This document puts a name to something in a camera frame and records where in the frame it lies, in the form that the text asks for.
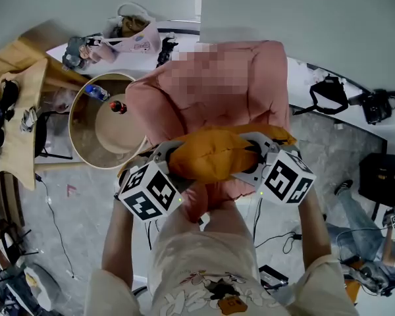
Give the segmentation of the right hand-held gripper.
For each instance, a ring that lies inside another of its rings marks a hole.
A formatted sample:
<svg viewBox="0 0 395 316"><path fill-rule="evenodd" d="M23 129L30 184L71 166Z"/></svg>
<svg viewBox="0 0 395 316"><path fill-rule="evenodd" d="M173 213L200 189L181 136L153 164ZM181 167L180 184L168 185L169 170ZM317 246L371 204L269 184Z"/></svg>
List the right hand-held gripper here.
<svg viewBox="0 0 395 316"><path fill-rule="evenodd" d="M299 157L294 145L272 140L260 132L240 134L250 144L245 148L257 154L257 162L233 177L251 184L261 198L277 205L298 205L316 179Z"/></svg>

